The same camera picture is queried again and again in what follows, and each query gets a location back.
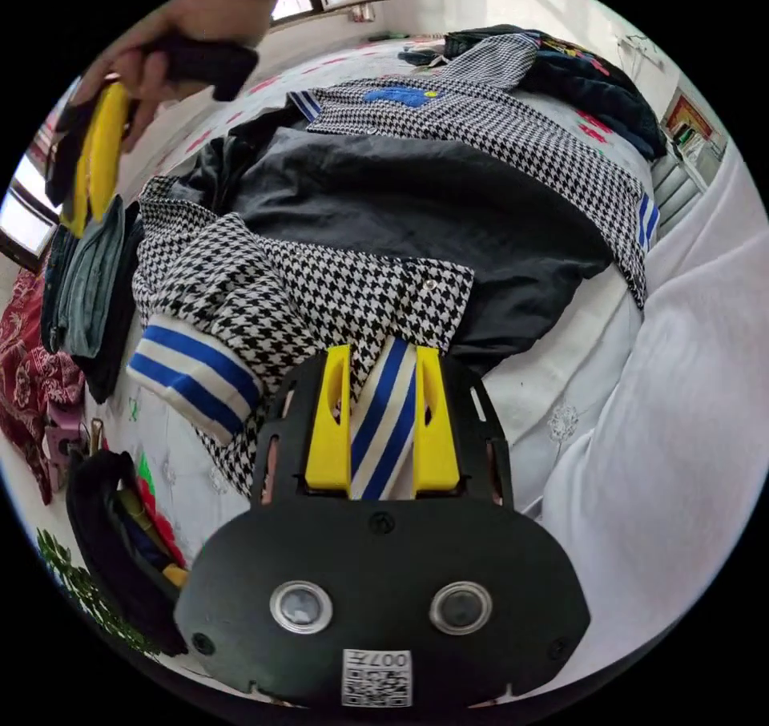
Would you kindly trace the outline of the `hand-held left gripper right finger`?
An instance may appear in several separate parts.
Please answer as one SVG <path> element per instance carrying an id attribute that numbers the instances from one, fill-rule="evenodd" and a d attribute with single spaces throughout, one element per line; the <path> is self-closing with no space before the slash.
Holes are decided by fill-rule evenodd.
<path id="1" fill-rule="evenodd" d="M 413 491 L 452 493 L 460 481 L 438 351 L 417 347 Z"/>

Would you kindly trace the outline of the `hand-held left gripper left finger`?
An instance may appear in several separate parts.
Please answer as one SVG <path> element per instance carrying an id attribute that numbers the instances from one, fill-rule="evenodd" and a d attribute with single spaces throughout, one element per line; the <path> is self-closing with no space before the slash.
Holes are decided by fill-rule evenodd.
<path id="1" fill-rule="evenodd" d="M 313 492 L 347 495 L 351 484 L 350 346 L 327 350 L 304 480 Z"/>

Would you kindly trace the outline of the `person's right hand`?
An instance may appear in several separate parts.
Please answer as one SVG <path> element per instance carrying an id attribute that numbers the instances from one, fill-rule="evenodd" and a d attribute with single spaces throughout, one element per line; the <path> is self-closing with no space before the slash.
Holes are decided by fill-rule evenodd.
<path id="1" fill-rule="evenodd" d="M 277 0 L 169 0 L 112 42 L 83 73 L 73 104 L 92 99 L 108 75 L 116 75 L 138 106 L 123 140 L 133 151 L 160 106 L 205 89 L 194 81 L 172 82 L 167 57 L 145 54 L 143 46 L 176 32 L 202 42 L 233 42 L 255 47 L 265 35 Z"/>

